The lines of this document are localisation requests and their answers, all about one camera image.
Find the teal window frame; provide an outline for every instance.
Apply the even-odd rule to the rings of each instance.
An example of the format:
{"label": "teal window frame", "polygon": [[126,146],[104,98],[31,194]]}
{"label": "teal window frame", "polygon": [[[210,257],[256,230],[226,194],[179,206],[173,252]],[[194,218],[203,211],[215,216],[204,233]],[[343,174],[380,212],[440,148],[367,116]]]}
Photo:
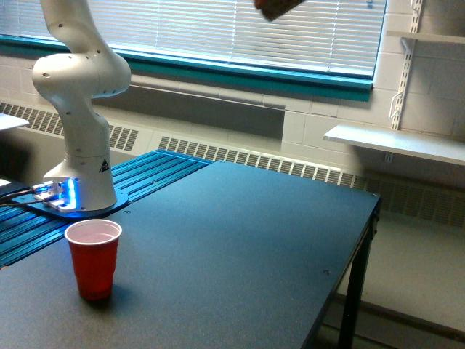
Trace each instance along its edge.
{"label": "teal window frame", "polygon": [[[373,89],[373,77],[367,79],[287,71],[126,49],[114,50],[128,61],[135,73],[154,73],[169,79],[253,89],[271,95],[320,96],[368,102]],[[0,35],[0,52],[3,55],[43,57],[69,51],[58,41]]]}

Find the cup rim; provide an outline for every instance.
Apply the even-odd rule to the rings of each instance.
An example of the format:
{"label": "cup rim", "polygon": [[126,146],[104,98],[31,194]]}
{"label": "cup rim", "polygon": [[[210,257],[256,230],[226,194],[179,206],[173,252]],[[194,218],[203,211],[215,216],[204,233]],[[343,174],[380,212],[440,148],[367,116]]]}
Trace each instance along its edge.
{"label": "cup rim", "polygon": [[[114,236],[112,237],[111,239],[109,240],[106,240],[106,241],[102,241],[102,242],[79,242],[79,241],[76,241],[76,240],[73,240],[72,238],[69,237],[68,235],[68,231],[77,226],[77,225],[87,225],[87,224],[92,224],[93,222],[105,222],[105,223],[110,223],[110,225],[113,225],[115,228],[118,229],[118,235],[117,236]],[[76,245],[82,245],[82,246],[96,246],[96,245],[104,245],[104,244],[108,244],[112,241],[115,241],[116,239],[118,239],[121,235],[121,233],[123,232],[123,228],[117,223],[117,222],[113,222],[112,220],[81,220],[79,222],[76,222],[76,223],[73,223],[72,225],[70,225],[69,227],[66,228],[65,230],[65,238],[66,240],[68,240],[69,242],[71,242],[72,244],[76,244]]]}

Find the white robotic arm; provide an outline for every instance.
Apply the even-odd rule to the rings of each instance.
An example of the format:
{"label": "white robotic arm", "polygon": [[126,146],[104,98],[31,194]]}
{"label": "white robotic arm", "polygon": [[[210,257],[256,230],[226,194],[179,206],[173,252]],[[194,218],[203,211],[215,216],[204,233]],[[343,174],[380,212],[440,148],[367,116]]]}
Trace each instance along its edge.
{"label": "white robotic arm", "polygon": [[62,212],[95,211],[116,203],[110,169],[108,122],[92,109],[92,98],[125,91],[127,62],[103,41],[87,0],[41,0],[49,32],[71,54],[39,59],[33,69],[38,92],[56,107],[65,133],[65,159],[44,176],[57,183],[37,198]]}

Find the wall shelf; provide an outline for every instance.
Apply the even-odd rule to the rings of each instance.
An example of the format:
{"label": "wall shelf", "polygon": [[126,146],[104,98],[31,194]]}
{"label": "wall shelf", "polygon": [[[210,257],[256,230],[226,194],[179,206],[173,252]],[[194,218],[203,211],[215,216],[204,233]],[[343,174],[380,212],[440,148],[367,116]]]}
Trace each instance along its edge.
{"label": "wall shelf", "polygon": [[447,44],[465,44],[465,37],[426,33],[410,33],[407,31],[387,31],[388,36],[399,36],[403,39],[414,39],[428,42],[442,42]]}
{"label": "wall shelf", "polygon": [[465,165],[465,143],[422,133],[366,125],[340,124],[326,132],[323,139],[378,151]]}
{"label": "wall shelf", "polygon": [[25,119],[0,113],[0,131],[25,125],[29,125]]}

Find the heater grille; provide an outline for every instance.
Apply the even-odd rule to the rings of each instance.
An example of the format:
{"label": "heater grille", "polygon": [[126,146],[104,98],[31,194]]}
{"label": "heater grille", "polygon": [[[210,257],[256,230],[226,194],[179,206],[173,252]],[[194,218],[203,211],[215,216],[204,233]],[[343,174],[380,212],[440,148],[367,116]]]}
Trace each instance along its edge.
{"label": "heater grille", "polygon": [[[26,108],[21,105],[9,103],[0,103],[0,113],[16,116],[29,121],[29,125],[26,126],[28,129],[60,137],[64,135],[61,118],[57,113]],[[114,125],[109,126],[109,131],[110,148],[119,149],[121,151],[132,151],[139,131]]]}
{"label": "heater grille", "polygon": [[214,161],[230,161],[298,177],[343,185],[380,194],[381,208],[387,211],[433,220],[454,227],[465,228],[465,197],[433,186],[411,185],[407,181],[380,180],[363,177],[320,164],[293,161],[266,153],[248,152],[234,148],[218,148],[215,145],[179,140],[164,136],[160,149]]}

